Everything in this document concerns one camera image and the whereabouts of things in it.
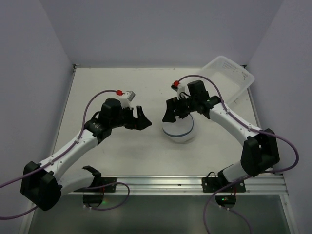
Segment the white mesh laundry bag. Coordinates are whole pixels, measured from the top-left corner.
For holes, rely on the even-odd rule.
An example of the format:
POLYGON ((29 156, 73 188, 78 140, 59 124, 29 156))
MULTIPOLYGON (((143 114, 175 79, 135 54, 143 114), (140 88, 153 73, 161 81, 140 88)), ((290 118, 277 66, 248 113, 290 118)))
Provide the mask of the white mesh laundry bag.
POLYGON ((187 143, 197 135, 196 122, 191 114, 185 118, 175 117, 175 122, 163 122, 162 131, 175 143, 187 143))

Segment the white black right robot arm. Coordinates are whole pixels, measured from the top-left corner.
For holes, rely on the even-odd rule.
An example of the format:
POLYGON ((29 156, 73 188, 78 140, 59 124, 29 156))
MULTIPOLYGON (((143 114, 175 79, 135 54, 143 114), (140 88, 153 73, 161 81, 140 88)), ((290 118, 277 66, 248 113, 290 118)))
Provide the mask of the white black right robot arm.
POLYGON ((176 143, 185 143, 195 137, 197 112, 229 132, 243 147, 238 162, 222 169, 216 177, 216 186, 224 187, 246 176, 255 177, 279 162, 278 147, 273 131, 262 130, 230 111, 220 96, 210 96, 203 81, 182 85, 178 80, 171 88, 177 96, 166 101, 162 119, 163 133, 176 143))

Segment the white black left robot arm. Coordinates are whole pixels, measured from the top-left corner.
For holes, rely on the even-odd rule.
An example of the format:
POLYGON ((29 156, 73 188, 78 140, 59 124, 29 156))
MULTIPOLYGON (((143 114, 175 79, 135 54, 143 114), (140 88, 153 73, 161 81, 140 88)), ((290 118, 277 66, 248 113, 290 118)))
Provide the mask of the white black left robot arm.
POLYGON ((129 130, 144 130, 152 123, 142 107, 123 107, 120 100, 107 99, 82 130, 59 151, 40 163, 29 162, 24 167, 20 192, 43 211, 51 209, 59 199, 80 189, 102 191, 101 173, 91 166, 84 166, 70 175, 67 170, 84 154, 101 144, 118 127, 129 130))

